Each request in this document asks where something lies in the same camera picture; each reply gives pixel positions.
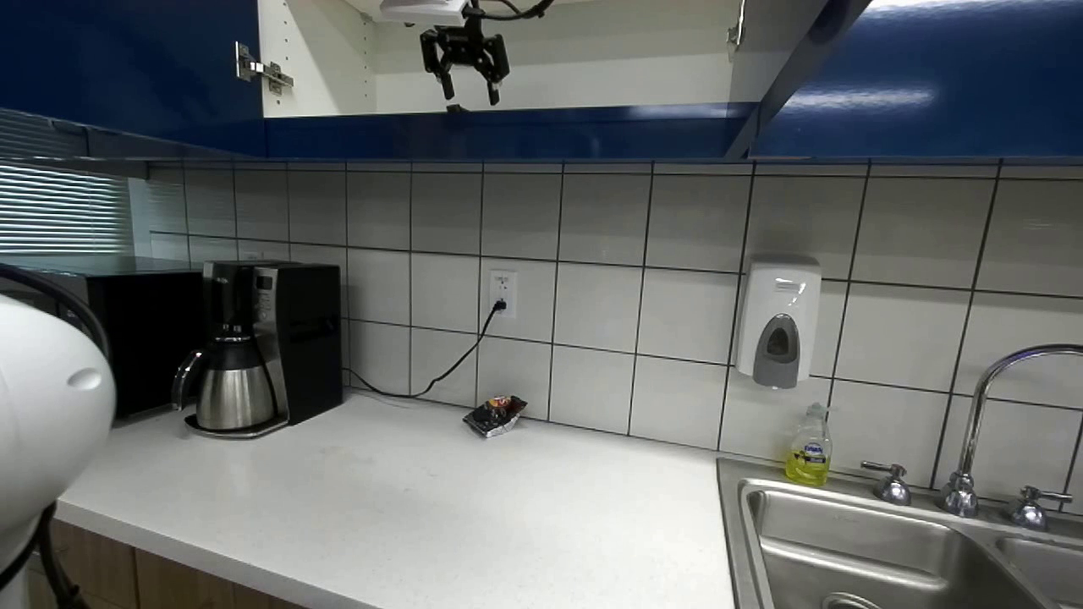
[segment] carafe handle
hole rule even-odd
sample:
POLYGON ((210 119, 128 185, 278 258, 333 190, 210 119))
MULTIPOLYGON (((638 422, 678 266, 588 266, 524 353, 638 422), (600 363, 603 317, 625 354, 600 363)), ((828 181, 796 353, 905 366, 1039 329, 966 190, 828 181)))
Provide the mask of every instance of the carafe handle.
POLYGON ((176 375, 172 375, 172 409, 185 411, 197 396, 194 396, 194 375, 202 373, 202 357, 206 353, 197 347, 194 354, 185 354, 181 366, 176 366, 176 375))

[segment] stainless steel sink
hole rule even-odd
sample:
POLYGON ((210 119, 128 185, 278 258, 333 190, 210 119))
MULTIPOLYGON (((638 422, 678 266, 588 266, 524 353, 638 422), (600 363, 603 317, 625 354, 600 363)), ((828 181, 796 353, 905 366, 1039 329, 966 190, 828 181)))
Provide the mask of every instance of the stainless steel sink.
POLYGON ((1060 609, 1083 609, 1083 544, 1000 538, 1002 555, 1060 609))
POLYGON ((1083 552, 1052 534, 728 460, 718 479, 743 609, 1083 609, 1083 552))

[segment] upper cabinet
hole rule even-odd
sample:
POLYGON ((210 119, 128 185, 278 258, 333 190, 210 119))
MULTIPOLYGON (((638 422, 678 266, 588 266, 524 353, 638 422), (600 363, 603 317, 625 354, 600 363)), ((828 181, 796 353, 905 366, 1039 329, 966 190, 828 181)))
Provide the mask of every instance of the upper cabinet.
POLYGON ((543 20, 484 20, 510 75, 492 104, 473 69, 445 85, 428 26, 380 0, 256 0, 266 157, 285 160, 743 160, 747 119, 785 98, 810 41, 828 47, 864 0, 556 0, 543 20))
POLYGON ((1079 0, 872 0, 763 160, 1079 160, 1079 0))
POLYGON ((8 57, 0 151, 10 151, 14 138, 59 157, 176 151, 156 138, 262 151, 256 87, 233 78, 233 41, 256 47, 255 0, 0 0, 0 7, 8 57))

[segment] coffee maker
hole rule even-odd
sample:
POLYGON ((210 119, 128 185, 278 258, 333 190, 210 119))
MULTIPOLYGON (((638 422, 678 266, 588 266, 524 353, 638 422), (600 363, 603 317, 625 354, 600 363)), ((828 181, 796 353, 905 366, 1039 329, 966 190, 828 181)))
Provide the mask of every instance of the coffee maker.
POLYGON ((263 437, 341 401, 340 266, 206 263, 202 299, 206 347, 172 385, 197 433, 263 437))

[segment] soap dispenser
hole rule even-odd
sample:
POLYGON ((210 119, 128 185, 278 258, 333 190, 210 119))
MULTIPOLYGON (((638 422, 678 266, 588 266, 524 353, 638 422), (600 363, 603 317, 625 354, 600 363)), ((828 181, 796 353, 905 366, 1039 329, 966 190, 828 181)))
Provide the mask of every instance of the soap dispenser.
POLYGON ((739 326, 739 373, 774 389, 806 383, 814 373, 815 317, 815 263, 756 261, 739 326))

